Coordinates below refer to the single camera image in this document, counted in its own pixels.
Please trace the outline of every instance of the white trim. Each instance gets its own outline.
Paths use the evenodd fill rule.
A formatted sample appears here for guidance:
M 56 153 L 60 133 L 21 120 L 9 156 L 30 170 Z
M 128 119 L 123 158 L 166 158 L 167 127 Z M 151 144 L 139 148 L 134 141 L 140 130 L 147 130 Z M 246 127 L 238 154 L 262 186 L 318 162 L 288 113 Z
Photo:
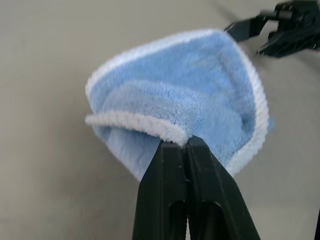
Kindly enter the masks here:
M 230 162 L 225 168 L 231 176 L 240 172 L 241 169 L 248 164 L 262 148 L 266 140 L 269 124 L 268 102 L 260 77 L 256 68 L 253 66 L 253 63 L 240 49 L 240 47 L 238 47 L 238 51 L 242 55 L 244 65 L 252 84 L 255 105 L 255 125 L 251 139 L 232 156 Z
M 105 64 L 100 66 L 97 71 L 95 71 L 92 76 L 89 78 L 85 86 L 85 94 L 89 97 L 91 89 L 93 86 L 108 72 L 117 68 L 120 65 L 134 61 L 139 58 L 143 58 L 147 55 L 159 52 L 163 49 L 178 45 L 180 43 L 187 43 L 191 40 L 199 39 L 208 35 L 211 35 L 218 30 L 213 29 L 203 29 L 198 31 L 188 31 L 182 32 L 175 35 L 171 35 L 160 40 L 141 45 L 132 50 L 125 51 L 114 58 L 108 60 Z
M 89 115 L 85 118 L 85 122 L 88 125 L 125 128 L 147 133 L 166 142 L 174 141 L 180 146 L 185 145 L 189 139 L 182 127 L 172 124 L 168 120 L 140 113 L 113 110 L 102 114 Z

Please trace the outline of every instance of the gray background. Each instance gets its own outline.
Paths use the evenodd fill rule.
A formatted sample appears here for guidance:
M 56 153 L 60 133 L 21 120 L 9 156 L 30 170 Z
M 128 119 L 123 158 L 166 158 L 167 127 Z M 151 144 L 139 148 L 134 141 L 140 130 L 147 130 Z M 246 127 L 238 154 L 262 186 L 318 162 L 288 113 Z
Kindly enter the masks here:
M 273 9 L 275 0 L 2 0 L 0 239 L 129 240 L 138 183 L 85 125 L 113 55 Z M 312 240 L 320 207 L 320 56 L 252 54 L 275 129 L 235 179 L 262 240 Z

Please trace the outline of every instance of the folded cloth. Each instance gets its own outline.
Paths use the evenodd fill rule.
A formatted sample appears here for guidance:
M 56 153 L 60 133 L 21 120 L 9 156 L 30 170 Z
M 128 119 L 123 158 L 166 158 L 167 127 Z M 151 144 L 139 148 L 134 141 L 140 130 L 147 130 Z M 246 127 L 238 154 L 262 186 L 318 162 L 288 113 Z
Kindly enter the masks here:
M 183 32 L 124 52 L 85 88 L 95 134 L 141 180 L 161 140 L 202 138 L 233 176 L 262 147 L 269 110 L 251 61 L 225 32 Z

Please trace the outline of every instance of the black clip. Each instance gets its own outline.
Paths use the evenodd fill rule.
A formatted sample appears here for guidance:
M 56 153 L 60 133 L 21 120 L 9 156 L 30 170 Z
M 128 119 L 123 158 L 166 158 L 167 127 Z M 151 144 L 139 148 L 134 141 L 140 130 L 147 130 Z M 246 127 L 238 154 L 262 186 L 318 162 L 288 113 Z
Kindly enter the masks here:
M 320 7 L 316 0 L 279 3 L 274 11 L 261 11 L 254 18 L 234 22 L 225 31 L 241 42 L 258 36 L 269 20 L 278 21 L 278 28 L 270 32 L 258 55 L 281 58 L 304 49 L 320 50 Z
M 196 136 L 161 142 L 136 203 L 133 240 L 259 240 L 234 179 Z

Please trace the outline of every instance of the cloth edge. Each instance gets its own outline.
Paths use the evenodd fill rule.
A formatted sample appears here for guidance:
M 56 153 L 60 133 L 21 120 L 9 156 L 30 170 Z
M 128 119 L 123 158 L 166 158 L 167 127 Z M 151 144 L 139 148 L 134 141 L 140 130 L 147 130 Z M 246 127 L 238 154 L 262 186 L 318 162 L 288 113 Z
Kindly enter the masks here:
M 249 57 L 239 46 L 236 47 L 242 56 L 252 85 L 255 105 L 255 125 L 251 139 L 232 156 L 230 162 L 225 167 L 231 176 L 240 172 L 262 148 L 266 140 L 269 124 L 269 108 L 261 79 Z
M 189 137 L 182 127 L 172 124 L 168 120 L 150 115 L 131 113 L 126 111 L 109 111 L 102 114 L 89 115 L 85 123 L 95 126 L 125 128 L 159 137 L 165 142 L 174 140 L 179 146 L 184 146 Z

